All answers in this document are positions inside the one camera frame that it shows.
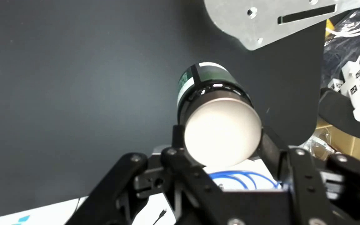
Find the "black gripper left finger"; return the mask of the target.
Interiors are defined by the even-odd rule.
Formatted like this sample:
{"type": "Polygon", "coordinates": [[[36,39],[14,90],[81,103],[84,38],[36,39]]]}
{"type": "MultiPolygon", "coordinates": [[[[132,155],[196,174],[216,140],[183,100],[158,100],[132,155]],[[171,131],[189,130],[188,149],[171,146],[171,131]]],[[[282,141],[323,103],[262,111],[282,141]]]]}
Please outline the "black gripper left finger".
{"type": "Polygon", "coordinates": [[[64,225],[129,225],[154,194],[168,200],[176,225],[226,225],[222,191],[184,155],[183,133],[174,125],[158,155],[121,156],[64,225]]]}

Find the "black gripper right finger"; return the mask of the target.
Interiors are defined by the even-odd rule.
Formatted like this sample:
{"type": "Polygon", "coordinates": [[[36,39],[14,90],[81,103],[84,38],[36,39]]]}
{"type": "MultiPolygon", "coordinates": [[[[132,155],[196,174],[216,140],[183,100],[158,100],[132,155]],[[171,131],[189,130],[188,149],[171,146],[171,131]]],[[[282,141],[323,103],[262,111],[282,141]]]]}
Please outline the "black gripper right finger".
{"type": "Polygon", "coordinates": [[[257,154],[284,188],[289,225],[360,225],[360,160],[344,154],[317,160],[264,130],[257,154]]]}

